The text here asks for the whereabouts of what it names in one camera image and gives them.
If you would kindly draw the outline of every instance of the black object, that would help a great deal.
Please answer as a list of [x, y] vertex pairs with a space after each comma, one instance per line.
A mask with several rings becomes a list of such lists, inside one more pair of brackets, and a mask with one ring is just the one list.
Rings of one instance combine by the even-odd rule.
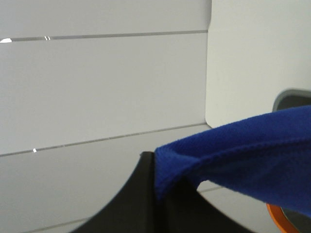
[[282, 208], [285, 217], [297, 228], [301, 233], [310, 232], [311, 218], [298, 212]]
[[273, 112], [304, 105], [311, 105], [311, 91], [289, 89], [278, 95], [273, 105]]
[[162, 203], [154, 195], [154, 153], [143, 152], [133, 174], [98, 214], [72, 233], [251, 233], [208, 203], [186, 180]]

